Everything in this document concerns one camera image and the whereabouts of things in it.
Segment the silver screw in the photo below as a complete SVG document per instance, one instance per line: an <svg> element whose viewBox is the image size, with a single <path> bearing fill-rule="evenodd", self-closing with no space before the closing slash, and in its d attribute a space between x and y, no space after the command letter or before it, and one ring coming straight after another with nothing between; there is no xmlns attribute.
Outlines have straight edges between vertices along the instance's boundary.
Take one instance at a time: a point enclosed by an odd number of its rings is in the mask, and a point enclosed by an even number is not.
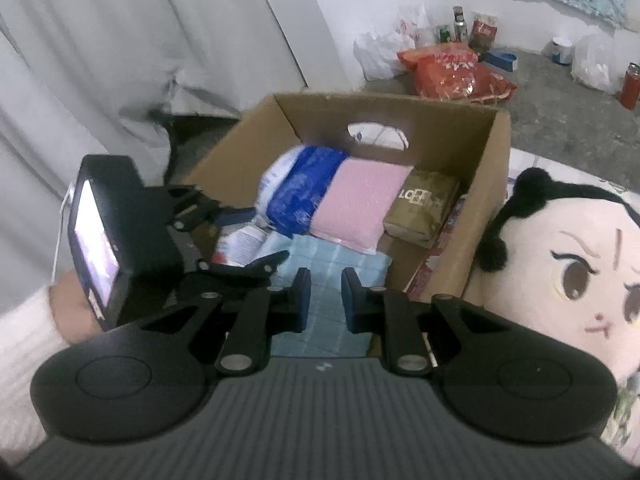
<svg viewBox="0 0 640 480"><path fill-rule="evenodd" d="M407 354L398 359L398 367L407 372L420 372L424 370L429 362L420 355Z"/></svg>
<svg viewBox="0 0 640 480"><path fill-rule="evenodd" d="M232 372L241 372L251 366L251 358L244 354L230 354L220 359L220 365Z"/></svg>

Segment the white lid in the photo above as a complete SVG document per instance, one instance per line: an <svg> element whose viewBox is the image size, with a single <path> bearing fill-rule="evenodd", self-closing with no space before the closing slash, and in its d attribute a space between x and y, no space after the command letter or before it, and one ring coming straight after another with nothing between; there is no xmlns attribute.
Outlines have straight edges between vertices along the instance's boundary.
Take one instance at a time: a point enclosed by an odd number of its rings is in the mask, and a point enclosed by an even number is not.
<svg viewBox="0 0 640 480"><path fill-rule="evenodd" d="M570 48L572 46L574 46L574 44L571 42L571 40L569 40L568 38L565 38L564 36L556 36L553 38L553 42L558 45L558 46L564 46L567 48Z"/></svg>

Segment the plush toy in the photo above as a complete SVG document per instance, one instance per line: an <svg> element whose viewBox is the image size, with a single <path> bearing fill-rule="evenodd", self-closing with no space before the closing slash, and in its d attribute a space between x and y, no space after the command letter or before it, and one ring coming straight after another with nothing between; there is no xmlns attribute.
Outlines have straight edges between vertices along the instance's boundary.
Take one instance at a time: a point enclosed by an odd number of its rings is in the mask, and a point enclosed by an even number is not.
<svg viewBox="0 0 640 480"><path fill-rule="evenodd" d="M476 259L484 306L586 351L624 384L640 365L640 215L540 168L517 179Z"/></svg>

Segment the orange package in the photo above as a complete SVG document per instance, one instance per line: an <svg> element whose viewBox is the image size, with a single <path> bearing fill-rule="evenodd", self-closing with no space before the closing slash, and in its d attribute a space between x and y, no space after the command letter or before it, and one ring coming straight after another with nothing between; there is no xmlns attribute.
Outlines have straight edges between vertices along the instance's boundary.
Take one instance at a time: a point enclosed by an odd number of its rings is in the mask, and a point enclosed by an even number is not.
<svg viewBox="0 0 640 480"><path fill-rule="evenodd" d="M441 43L437 45L421 46L412 48L411 50L403 50L398 52L400 63L409 72L415 72L418 68L418 61L425 62L478 62L478 54L471 50L464 43Z"/></svg>
<svg viewBox="0 0 640 480"><path fill-rule="evenodd" d="M516 88L511 81L473 61L437 63L422 58L415 72L416 94L441 101L467 99L480 104L507 101Z"/></svg>

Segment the person's arm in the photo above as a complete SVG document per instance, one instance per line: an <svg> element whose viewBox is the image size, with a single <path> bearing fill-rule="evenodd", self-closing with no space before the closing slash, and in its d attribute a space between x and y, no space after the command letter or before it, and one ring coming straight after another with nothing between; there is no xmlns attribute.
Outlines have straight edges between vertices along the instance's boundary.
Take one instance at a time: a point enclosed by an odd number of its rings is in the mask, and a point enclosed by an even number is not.
<svg viewBox="0 0 640 480"><path fill-rule="evenodd" d="M47 358L100 333L78 276L69 272L0 317L0 456L9 464L44 440L29 388Z"/></svg>

